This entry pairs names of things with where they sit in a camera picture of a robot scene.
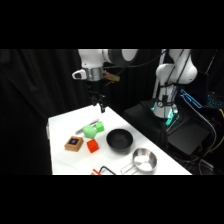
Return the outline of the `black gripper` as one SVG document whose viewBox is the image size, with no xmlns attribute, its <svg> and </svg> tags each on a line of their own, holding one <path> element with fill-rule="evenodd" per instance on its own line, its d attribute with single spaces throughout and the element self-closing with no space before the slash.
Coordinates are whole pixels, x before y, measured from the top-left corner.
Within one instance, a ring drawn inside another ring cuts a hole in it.
<svg viewBox="0 0 224 224">
<path fill-rule="evenodd" d="M 99 102 L 101 113 L 104 113 L 106 105 L 104 103 L 104 100 L 101 100 L 103 98 L 102 87 L 103 83 L 101 81 L 88 82 L 88 92 L 92 105 L 96 105 Z"/>
</svg>

